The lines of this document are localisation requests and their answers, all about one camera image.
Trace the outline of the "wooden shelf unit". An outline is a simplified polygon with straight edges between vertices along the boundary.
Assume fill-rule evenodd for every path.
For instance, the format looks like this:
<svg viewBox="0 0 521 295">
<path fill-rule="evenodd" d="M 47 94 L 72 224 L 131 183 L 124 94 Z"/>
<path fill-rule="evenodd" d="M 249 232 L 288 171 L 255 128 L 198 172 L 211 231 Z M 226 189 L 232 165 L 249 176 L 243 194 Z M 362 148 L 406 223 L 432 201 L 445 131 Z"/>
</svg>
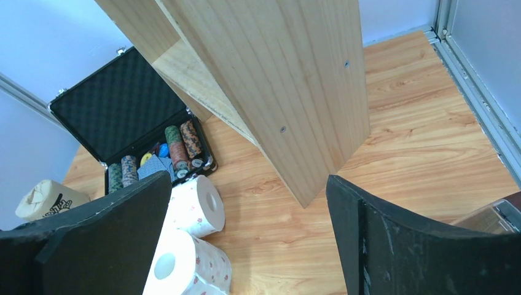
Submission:
<svg viewBox="0 0 521 295">
<path fill-rule="evenodd" d="M 357 1 L 100 1 L 194 111 L 255 144 L 307 207 L 370 134 Z"/>
</svg>

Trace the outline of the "brown wrapped roll upright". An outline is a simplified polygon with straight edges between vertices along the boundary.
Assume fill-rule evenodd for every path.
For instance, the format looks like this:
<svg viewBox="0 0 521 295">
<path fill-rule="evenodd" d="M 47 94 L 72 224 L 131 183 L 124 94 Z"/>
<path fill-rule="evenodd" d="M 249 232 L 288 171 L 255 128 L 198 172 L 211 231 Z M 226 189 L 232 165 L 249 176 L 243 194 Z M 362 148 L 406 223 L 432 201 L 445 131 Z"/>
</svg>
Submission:
<svg viewBox="0 0 521 295">
<path fill-rule="evenodd" d="M 15 214 L 25 221 L 35 221 L 68 211 L 89 201 L 87 194 L 45 179 L 22 198 Z"/>
</svg>

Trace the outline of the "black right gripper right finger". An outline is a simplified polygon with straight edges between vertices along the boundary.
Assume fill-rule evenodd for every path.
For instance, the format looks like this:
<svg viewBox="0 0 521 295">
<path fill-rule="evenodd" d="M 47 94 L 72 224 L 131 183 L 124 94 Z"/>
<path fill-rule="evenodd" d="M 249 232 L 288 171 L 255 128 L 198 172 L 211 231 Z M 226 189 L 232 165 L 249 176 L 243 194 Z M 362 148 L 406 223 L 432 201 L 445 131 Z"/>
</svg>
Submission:
<svg viewBox="0 0 521 295">
<path fill-rule="evenodd" d="M 326 198 L 348 294 L 519 294 L 520 235 L 419 215 L 330 175 Z"/>
</svg>

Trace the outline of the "floral toilet roll two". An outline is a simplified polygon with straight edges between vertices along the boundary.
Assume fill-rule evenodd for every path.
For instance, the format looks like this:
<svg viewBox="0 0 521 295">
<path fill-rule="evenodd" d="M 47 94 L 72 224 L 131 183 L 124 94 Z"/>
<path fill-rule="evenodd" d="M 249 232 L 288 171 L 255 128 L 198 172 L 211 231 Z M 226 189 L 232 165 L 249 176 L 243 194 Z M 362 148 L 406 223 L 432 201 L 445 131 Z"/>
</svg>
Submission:
<svg viewBox="0 0 521 295">
<path fill-rule="evenodd" d="M 229 294 L 231 279 L 223 250 L 184 230 L 163 230 L 143 294 Z"/>
</svg>

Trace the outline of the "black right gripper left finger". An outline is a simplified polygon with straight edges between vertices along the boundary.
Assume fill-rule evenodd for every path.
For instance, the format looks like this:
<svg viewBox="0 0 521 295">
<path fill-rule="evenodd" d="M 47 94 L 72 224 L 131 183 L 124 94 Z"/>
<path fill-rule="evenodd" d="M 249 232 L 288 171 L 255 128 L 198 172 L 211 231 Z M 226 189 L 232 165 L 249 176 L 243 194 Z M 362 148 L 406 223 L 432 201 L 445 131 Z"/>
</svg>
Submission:
<svg viewBox="0 0 521 295">
<path fill-rule="evenodd" d="M 157 172 L 1 232 L 1 293 L 141 294 L 171 188 L 169 174 Z"/>
</svg>

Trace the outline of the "black poker chip case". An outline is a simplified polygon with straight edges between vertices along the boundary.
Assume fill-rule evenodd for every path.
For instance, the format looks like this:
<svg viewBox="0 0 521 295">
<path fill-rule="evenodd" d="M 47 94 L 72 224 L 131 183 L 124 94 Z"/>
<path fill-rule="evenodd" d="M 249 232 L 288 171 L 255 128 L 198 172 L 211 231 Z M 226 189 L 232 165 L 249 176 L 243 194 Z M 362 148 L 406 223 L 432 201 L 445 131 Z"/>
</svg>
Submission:
<svg viewBox="0 0 521 295">
<path fill-rule="evenodd" d="M 165 129 L 192 122 L 201 153 L 181 184 L 217 169 L 202 123 L 134 48 L 104 65 L 47 105 L 53 116 L 104 167 L 166 143 Z"/>
</svg>

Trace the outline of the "floral toilet roll one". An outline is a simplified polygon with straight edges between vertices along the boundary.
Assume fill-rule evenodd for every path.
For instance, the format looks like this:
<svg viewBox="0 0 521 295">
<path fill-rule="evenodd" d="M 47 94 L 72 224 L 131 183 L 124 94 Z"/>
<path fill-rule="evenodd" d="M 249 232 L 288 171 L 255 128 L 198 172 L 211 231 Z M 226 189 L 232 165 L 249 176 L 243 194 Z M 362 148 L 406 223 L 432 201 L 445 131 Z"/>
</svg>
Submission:
<svg viewBox="0 0 521 295">
<path fill-rule="evenodd" d="M 224 204 L 209 178 L 200 175 L 172 188 L 163 226 L 198 238 L 223 230 Z"/>
</svg>

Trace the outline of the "brown metronome with glass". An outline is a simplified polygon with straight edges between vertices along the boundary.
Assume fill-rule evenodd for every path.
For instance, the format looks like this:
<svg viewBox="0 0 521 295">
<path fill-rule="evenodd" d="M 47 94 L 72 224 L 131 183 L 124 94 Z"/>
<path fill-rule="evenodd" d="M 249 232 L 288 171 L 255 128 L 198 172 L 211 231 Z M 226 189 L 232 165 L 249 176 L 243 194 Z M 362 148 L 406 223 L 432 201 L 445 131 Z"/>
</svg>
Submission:
<svg viewBox="0 0 521 295">
<path fill-rule="evenodd" d="M 489 203 L 450 224 L 491 234 L 519 234 L 520 192 Z"/>
</svg>

